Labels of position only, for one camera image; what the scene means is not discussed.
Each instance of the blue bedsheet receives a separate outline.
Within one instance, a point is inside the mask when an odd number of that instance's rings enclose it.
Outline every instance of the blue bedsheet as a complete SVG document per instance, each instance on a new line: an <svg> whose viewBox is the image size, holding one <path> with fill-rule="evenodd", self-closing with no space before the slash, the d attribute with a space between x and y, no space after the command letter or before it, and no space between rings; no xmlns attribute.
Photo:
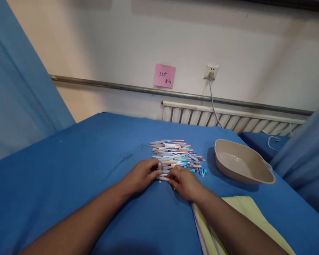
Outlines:
<svg viewBox="0 0 319 255"><path fill-rule="evenodd" d="M16 253L142 159L150 141L185 139L207 159L201 182L220 196L251 196L296 254L319 254L319 214L277 174L246 185L216 168L214 143L245 144L233 131L97 114L0 161L0 254ZM202 254L190 204L155 181L114 217L93 254Z"/></svg>
<svg viewBox="0 0 319 255"><path fill-rule="evenodd" d="M274 158L278 153L268 146L268 138L272 135L261 134L261 133L252 133L252 132L242 132L239 134L239 137L253 150L257 151L264 160L268 163ZM290 139L288 136L274 136L280 138L277 139L271 138L270 146L278 151L287 143Z"/></svg>

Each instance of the radiator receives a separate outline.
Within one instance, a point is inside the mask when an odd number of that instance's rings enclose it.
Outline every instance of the radiator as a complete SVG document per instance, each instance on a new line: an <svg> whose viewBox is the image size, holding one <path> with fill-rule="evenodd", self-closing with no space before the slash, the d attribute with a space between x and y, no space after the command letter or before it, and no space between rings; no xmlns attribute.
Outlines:
<svg viewBox="0 0 319 255"><path fill-rule="evenodd" d="M193 104L162 101L163 121L198 126L218 126L213 108ZM241 132L265 132L270 135L290 136L305 122L304 119L250 113L238 110L215 108L218 119L225 129Z"/></svg>

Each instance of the privacy curtain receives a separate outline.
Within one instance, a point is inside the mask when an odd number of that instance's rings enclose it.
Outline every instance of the privacy curtain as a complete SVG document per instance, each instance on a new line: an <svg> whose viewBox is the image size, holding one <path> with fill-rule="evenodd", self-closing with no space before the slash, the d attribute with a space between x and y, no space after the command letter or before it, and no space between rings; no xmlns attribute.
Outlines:
<svg viewBox="0 0 319 255"><path fill-rule="evenodd" d="M0 159L73 124L13 12L0 0Z"/></svg>
<svg viewBox="0 0 319 255"><path fill-rule="evenodd" d="M319 212L319 109L278 152L271 165Z"/></svg>

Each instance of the wall socket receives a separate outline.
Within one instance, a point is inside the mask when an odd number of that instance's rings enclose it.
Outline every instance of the wall socket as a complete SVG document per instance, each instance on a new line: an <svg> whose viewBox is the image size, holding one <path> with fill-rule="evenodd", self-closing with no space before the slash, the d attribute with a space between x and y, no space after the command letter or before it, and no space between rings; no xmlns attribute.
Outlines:
<svg viewBox="0 0 319 255"><path fill-rule="evenodd" d="M218 70L219 70L219 66L213 65L213 64L207 64L207 68L203 78L209 80L209 73L212 72L210 80L215 80Z"/></svg>

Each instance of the folded cloth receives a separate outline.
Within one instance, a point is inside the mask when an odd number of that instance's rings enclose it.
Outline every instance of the folded cloth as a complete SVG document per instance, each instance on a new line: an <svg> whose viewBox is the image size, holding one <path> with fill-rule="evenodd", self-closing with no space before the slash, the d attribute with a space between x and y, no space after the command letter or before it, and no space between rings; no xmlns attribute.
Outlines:
<svg viewBox="0 0 319 255"><path fill-rule="evenodd" d="M295 255L292 248L279 232L265 219L260 209L251 197L236 196L223 198L234 209L246 216L255 225L261 228L269 235L278 245L280 245L288 254ZM229 255L227 249L218 238L216 233L208 225L206 219L196 204L192 204L196 228L200 238L201 247L204 255Z"/></svg>

